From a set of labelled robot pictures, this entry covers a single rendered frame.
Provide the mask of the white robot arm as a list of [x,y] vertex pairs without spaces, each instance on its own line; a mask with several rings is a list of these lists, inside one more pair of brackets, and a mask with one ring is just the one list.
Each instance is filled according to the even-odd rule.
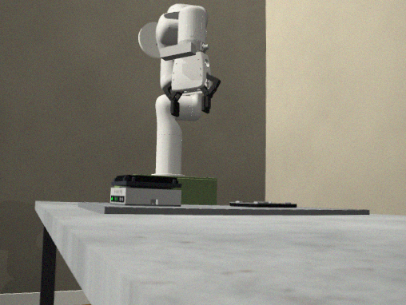
[[[160,17],[156,39],[161,55],[161,88],[172,80],[175,59],[196,55],[197,50],[206,54],[209,50],[209,45],[205,45],[207,24],[208,14],[201,6],[175,4]],[[152,175],[185,176],[180,175],[182,131],[177,121],[197,121],[201,117],[201,93],[181,96],[178,102],[179,117],[175,117],[171,115],[171,101],[166,95],[156,101],[157,156],[156,174]]]

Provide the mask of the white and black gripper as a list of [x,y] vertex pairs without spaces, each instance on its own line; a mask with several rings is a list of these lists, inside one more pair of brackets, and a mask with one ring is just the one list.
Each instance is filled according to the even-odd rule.
[[[211,81],[213,85],[211,85]],[[171,101],[171,115],[179,117],[180,103],[178,100],[181,95],[186,96],[199,93],[204,94],[202,96],[201,110],[209,113],[211,98],[217,91],[220,83],[221,80],[211,76],[207,54],[197,50],[196,55],[175,59],[172,81],[163,87],[165,95]],[[172,93],[170,92],[171,89]]]

